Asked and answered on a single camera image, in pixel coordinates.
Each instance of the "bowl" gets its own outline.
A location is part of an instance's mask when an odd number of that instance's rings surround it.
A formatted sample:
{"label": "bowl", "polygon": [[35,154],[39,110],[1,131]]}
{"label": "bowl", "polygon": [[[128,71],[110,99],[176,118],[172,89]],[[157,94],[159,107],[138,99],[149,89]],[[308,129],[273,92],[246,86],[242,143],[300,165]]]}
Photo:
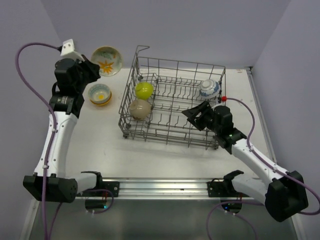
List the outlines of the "bowl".
{"label": "bowl", "polygon": [[112,93],[107,85],[98,83],[89,88],[88,96],[93,104],[104,106],[109,103]]}
{"label": "bowl", "polygon": [[95,50],[91,62],[100,66],[99,73],[105,77],[117,74],[123,66],[120,52],[111,46],[102,46]]}
{"label": "bowl", "polygon": [[218,96],[220,90],[221,87],[219,82],[212,79],[202,81],[199,86],[200,96],[204,99],[212,99]]}
{"label": "bowl", "polygon": [[135,95],[138,99],[147,100],[154,92],[154,86],[148,82],[140,82],[135,86]]}
{"label": "bowl", "polygon": [[129,105],[129,112],[135,120],[143,120],[151,113],[151,104],[143,99],[136,99]]}

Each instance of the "metal wire rack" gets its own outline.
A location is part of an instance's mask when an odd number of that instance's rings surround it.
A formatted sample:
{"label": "metal wire rack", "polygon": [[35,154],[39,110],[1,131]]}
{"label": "metal wire rack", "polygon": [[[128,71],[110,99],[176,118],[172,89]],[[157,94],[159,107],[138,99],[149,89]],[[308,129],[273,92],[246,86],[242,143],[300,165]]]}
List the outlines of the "metal wire rack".
{"label": "metal wire rack", "polygon": [[[210,105],[220,102],[222,92],[226,94],[226,67],[139,56],[142,50],[148,48],[137,46],[124,89],[119,109],[119,127],[123,137],[217,149],[219,145],[215,134],[208,129],[197,130],[182,111],[207,100],[199,93],[199,85],[206,79],[219,81],[221,86],[219,96],[209,100]],[[135,86],[139,82],[148,82],[154,89],[148,99],[151,113],[144,120],[135,120],[129,113],[129,105],[136,99]]]}

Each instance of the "beige bowl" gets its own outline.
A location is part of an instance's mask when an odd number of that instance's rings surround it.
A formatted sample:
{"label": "beige bowl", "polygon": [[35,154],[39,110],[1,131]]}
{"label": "beige bowl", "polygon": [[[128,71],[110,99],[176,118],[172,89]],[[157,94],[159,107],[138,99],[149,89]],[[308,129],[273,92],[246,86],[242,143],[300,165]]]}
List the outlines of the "beige bowl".
{"label": "beige bowl", "polygon": [[146,100],[134,100],[129,106],[129,112],[135,120],[143,120],[151,113],[151,104]]}

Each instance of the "wall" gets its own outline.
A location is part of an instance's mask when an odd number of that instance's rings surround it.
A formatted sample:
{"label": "wall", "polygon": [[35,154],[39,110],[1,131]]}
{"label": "wall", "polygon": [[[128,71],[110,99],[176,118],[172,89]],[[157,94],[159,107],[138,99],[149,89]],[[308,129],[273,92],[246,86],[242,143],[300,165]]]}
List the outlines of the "wall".
{"label": "wall", "polygon": [[[318,0],[292,0],[253,68],[278,162],[299,171],[320,194],[320,30]],[[319,204],[309,194],[309,212]],[[307,239],[319,239],[320,216],[302,216]]]}
{"label": "wall", "polygon": [[[23,44],[39,41],[59,46],[61,41],[39,0],[2,1],[0,32],[0,236],[16,240],[31,201],[23,178],[33,173],[41,155],[49,114],[20,80],[14,58]],[[21,54],[23,74],[46,99],[50,99],[59,58],[58,52],[41,46]]]}
{"label": "wall", "polygon": [[58,36],[88,57],[104,45],[130,67],[137,45],[148,56],[253,66],[290,0],[41,0]]}

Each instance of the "dish rack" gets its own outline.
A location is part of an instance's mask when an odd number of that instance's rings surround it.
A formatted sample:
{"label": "dish rack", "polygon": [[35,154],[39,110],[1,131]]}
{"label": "dish rack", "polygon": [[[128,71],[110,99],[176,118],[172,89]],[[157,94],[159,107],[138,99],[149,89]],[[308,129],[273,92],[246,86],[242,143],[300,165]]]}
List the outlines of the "dish rack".
{"label": "dish rack", "polygon": [[[209,101],[211,106],[220,103],[222,92],[226,95],[226,67],[139,56],[148,48],[137,46],[124,89],[119,109],[123,137],[218,149],[215,134],[208,129],[197,130],[182,111],[203,101]],[[215,98],[200,96],[199,85],[207,79],[216,80],[221,86]],[[147,100],[151,104],[151,113],[144,120],[135,120],[129,113],[129,105],[136,99],[135,87],[140,82],[153,85],[153,94]]]}

